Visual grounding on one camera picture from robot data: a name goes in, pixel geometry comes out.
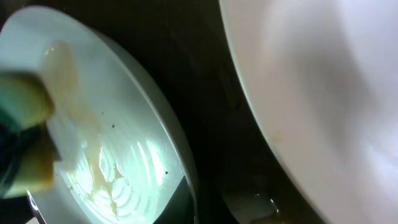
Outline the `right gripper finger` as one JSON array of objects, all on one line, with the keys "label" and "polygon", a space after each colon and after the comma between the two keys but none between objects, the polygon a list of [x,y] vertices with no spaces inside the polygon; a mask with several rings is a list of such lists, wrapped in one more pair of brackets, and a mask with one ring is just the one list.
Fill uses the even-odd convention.
[{"label": "right gripper finger", "polygon": [[154,224],[194,224],[193,199],[184,177]]}]

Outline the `green yellow sponge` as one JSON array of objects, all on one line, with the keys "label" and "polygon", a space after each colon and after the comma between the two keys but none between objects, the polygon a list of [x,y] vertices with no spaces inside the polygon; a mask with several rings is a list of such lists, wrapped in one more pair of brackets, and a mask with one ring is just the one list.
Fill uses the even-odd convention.
[{"label": "green yellow sponge", "polygon": [[1,198],[53,186],[59,156],[45,126],[55,106],[33,73],[1,72]]}]

